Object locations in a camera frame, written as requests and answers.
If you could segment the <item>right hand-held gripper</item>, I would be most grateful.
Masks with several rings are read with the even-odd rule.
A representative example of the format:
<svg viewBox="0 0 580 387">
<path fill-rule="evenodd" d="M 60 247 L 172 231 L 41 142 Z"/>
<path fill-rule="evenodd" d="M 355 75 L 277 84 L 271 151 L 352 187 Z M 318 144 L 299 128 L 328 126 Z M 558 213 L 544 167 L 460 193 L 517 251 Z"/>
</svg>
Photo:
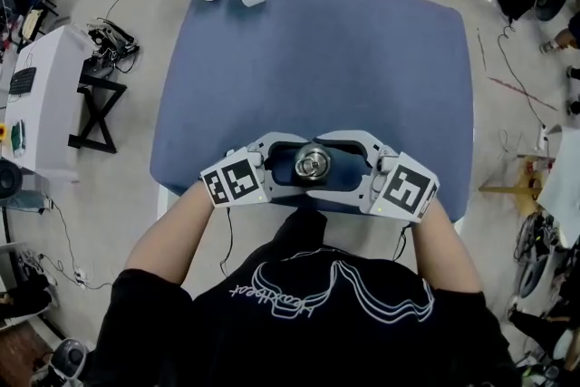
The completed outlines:
<svg viewBox="0 0 580 387">
<path fill-rule="evenodd" d="M 331 131 L 315 137 L 325 147 L 360 155 L 372 164 L 369 176 L 353 189 L 308 189 L 306 195 L 325 211 L 367 214 L 420 223 L 440 183 L 437 176 L 404 152 L 396 153 L 368 131 Z"/>
</svg>

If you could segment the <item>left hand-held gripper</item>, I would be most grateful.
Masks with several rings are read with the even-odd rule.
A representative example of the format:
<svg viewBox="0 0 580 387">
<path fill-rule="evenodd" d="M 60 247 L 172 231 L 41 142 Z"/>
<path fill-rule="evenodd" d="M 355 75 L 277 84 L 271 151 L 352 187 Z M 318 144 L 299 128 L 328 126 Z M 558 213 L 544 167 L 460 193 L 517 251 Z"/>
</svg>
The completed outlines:
<svg viewBox="0 0 580 387">
<path fill-rule="evenodd" d="M 200 172 L 215 208 L 287 201 L 304 202 L 307 190 L 300 186 L 270 186 L 266 192 L 265 160 L 274 150 L 302 148 L 309 143 L 292 133 L 268 132 L 252 144 L 232 151 Z"/>
</svg>

